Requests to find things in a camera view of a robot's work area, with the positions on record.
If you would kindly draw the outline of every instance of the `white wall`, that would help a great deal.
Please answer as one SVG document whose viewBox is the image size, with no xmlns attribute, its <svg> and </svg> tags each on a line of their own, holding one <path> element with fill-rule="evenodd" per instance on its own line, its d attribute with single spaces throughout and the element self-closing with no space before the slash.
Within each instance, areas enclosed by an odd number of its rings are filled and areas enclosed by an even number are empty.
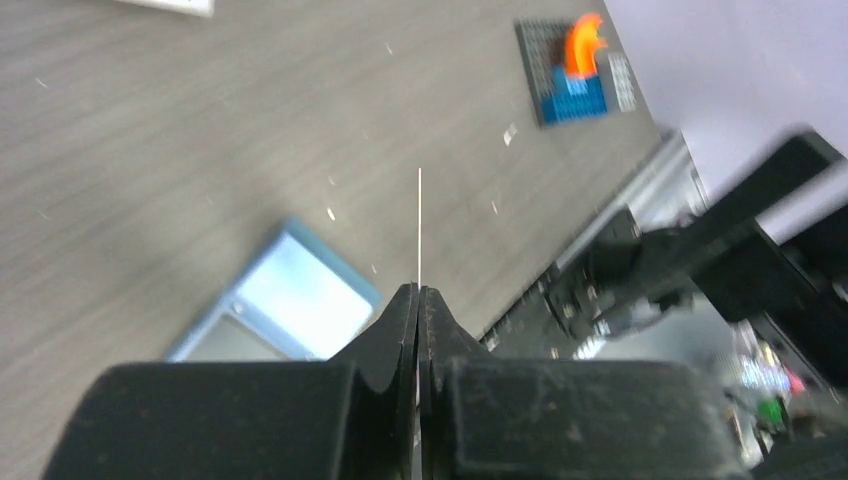
<svg viewBox="0 0 848 480">
<path fill-rule="evenodd" d="M 683 131 L 711 199 L 809 124 L 848 153 L 848 0 L 607 0 L 648 106 Z M 848 165 L 761 219 L 782 240 L 848 201 Z"/>
</svg>

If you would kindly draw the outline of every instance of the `orange clip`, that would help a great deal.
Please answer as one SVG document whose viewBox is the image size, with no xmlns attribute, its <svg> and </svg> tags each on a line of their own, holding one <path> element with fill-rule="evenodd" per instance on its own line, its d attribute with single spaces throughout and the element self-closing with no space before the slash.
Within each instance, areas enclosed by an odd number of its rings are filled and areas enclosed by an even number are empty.
<svg viewBox="0 0 848 480">
<path fill-rule="evenodd" d="M 607 42 L 598 37 L 604 23 L 600 13 L 587 13 L 577 20 L 565 39 L 565 74 L 574 78 L 589 78 L 598 74 L 595 52 L 606 48 Z"/>
</svg>

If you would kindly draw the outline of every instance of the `green object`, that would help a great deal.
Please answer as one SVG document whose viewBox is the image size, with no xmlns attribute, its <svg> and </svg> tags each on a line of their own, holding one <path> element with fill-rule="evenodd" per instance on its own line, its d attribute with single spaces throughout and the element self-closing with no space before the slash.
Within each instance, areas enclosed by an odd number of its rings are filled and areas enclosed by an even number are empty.
<svg viewBox="0 0 848 480">
<path fill-rule="evenodd" d="M 783 423 L 783 415 L 781 414 L 780 402 L 777 400 L 766 400 L 757 406 L 760 412 L 760 418 L 766 422 L 780 425 Z"/>
</svg>

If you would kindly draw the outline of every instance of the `blue object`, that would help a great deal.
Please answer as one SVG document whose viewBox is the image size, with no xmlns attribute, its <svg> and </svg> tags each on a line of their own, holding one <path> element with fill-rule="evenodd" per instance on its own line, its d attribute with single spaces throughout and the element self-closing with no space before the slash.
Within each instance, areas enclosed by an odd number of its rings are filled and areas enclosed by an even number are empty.
<svg viewBox="0 0 848 480">
<path fill-rule="evenodd" d="M 583 80 L 585 93 L 579 93 L 574 85 L 569 85 L 573 81 L 565 78 L 562 66 L 559 70 L 562 71 L 561 76 L 557 73 L 556 68 L 553 69 L 552 75 L 556 93 L 542 100 L 542 116 L 546 124 L 569 122 L 607 113 L 607 102 L 600 77 L 595 76 Z"/>
<path fill-rule="evenodd" d="M 167 358 L 187 359 L 229 316 L 292 360 L 327 359 L 356 337 L 381 301 L 363 276 L 303 223 L 290 220 Z"/>
</svg>

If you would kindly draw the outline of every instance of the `gray wooden surface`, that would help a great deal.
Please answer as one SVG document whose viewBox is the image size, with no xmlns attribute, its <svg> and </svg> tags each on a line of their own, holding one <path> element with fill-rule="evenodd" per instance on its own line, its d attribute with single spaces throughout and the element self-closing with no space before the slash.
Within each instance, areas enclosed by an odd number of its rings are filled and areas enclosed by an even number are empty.
<svg viewBox="0 0 848 480">
<path fill-rule="evenodd" d="M 423 281 L 482 333 L 657 140 L 644 109 L 535 126 L 514 19 L 598 9 L 0 3 L 2 476 L 37 475 L 92 379 L 160 357 L 289 215 L 387 297 L 415 279 L 418 167 Z"/>
</svg>

